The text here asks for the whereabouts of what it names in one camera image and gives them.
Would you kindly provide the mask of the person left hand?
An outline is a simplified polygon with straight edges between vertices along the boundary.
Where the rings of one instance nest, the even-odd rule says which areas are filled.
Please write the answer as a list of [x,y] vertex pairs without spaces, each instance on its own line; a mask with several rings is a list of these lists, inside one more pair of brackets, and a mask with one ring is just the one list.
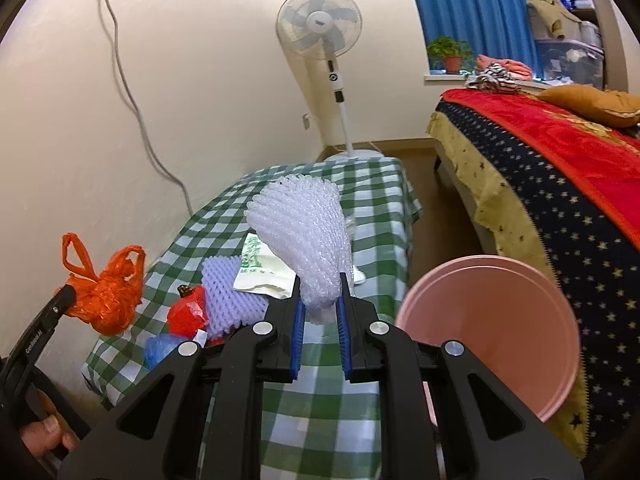
[[35,458],[45,456],[59,445],[63,445],[67,451],[73,451],[79,443],[77,434],[73,432],[49,397],[41,390],[38,390],[37,394],[47,416],[20,429],[18,434],[24,445]]

